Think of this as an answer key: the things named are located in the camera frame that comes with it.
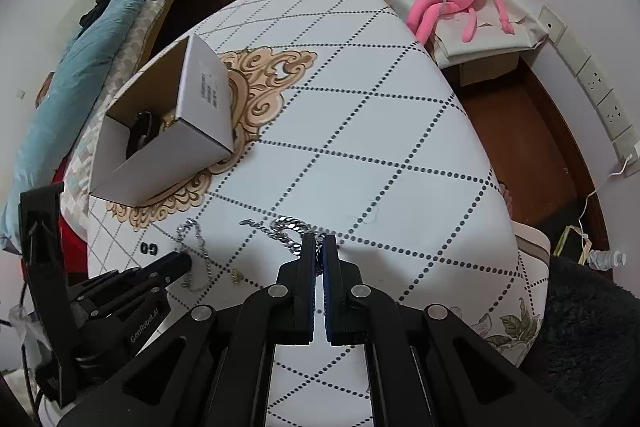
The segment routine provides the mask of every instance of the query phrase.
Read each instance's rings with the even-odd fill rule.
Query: chain necklace
[[[281,216],[277,219],[271,221],[269,228],[265,227],[262,223],[258,223],[257,221],[253,221],[251,219],[244,219],[240,221],[241,225],[249,225],[253,229],[260,230],[264,232],[268,237],[275,239],[276,241],[280,241],[293,255],[296,257],[300,257],[300,253],[302,252],[302,243],[297,243],[292,240],[289,235],[285,232],[285,230],[291,230],[292,232],[296,232],[300,234],[300,238],[305,233],[311,232],[316,236],[316,275],[320,275],[322,273],[322,256],[320,255],[322,241],[326,236],[324,232],[316,232],[310,224],[305,223],[304,221],[300,221],[295,217],[287,217]]]
[[[202,233],[201,233],[202,229],[200,228],[200,224],[195,219],[193,219],[193,217],[190,217],[182,225],[178,226],[175,229],[175,233],[177,235],[178,243],[180,243],[180,246],[181,246],[180,251],[188,253],[187,252],[188,247],[184,243],[184,238],[187,236],[187,233],[189,233],[189,231],[192,228],[195,230],[195,235],[198,240],[198,247],[200,248],[200,254],[204,258],[204,263],[207,268],[207,282],[199,288],[192,288],[191,285],[193,284],[193,269],[191,269],[184,275],[184,279],[182,279],[182,287],[187,288],[191,292],[201,292],[210,284],[213,277],[211,275],[211,260],[205,248],[204,238],[202,237]]]

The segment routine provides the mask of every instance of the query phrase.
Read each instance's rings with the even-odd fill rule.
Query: plush toy hand
[[[509,19],[500,19],[500,25],[502,26],[502,31],[511,35],[515,35],[515,31],[513,29],[513,25],[509,22]]]

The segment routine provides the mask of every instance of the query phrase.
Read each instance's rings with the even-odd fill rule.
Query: black fuzzy rug
[[[585,427],[640,425],[640,300],[552,257],[545,317],[521,370]]]

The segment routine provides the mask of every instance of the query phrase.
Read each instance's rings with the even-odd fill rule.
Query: electrical outlet
[[[638,149],[640,149],[640,136],[633,127],[629,127],[624,133],[618,136],[613,142],[613,149],[620,161],[620,167],[625,164],[626,157],[631,155],[632,158],[626,165],[625,174],[629,176],[640,171],[640,162],[638,161]]]
[[[560,40],[556,44],[556,50],[558,50],[558,53],[564,58],[567,66],[574,74],[578,74],[587,60],[589,60],[589,57],[591,57],[589,50],[578,42],[578,39],[569,28],[565,29],[560,36]]]
[[[593,57],[587,60],[587,63],[580,71],[578,81],[593,105],[598,105],[602,102],[604,97],[609,94],[609,91],[613,89],[607,75],[598,67]]]
[[[549,34],[549,40],[554,43],[559,41],[566,29],[566,24],[548,6],[542,7],[538,21],[545,29],[545,32]]]
[[[631,126],[614,90],[604,97],[596,109],[611,140],[615,140]]]

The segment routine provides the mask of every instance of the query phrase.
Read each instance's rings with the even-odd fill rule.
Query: red fabric
[[[53,176],[52,183],[58,183],[63,180],[66,161],[67,158],[62,160],[60,167],[58,167],[56,171],[56,175]],[[62,215],[58,221],[62,255],[65,259],[65,271],[67,273],[88,273],[86,243],[71,229]]]

